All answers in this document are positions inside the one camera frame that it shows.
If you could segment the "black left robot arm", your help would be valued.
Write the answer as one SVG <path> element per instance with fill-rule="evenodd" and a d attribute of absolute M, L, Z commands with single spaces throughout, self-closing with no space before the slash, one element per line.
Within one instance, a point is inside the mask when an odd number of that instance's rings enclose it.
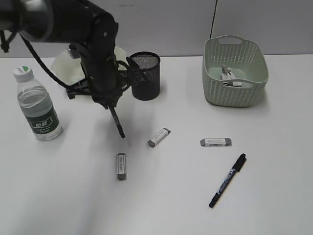
<path fill-rule="evenodd" d="M 31 42 L 73 45 L 81 60 L 94 102 L 113 109 L 125 90 L 138 84 L 136 77 L 122 75 L 114 53 L 118 23 L 89 0 L 2 0 L 0 48 L 8 53 L 19 34 L 33 57 L 41 60 Z"/>

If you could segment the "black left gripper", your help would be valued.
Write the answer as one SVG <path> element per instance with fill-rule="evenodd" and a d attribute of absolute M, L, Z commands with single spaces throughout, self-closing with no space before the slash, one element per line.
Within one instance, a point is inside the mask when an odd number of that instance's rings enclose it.
<path fill-rule="evenodd" d="M 89 95 L 105 109 L 116 108 L 119 98 L 131 86 L 144 81 L 138 68 L 117 60 L 116 43 L 83 42 L 71 43 L 68 47 L 80 59 L 86 86 L 67 85 L 66 89 L 76 94 Z"/>

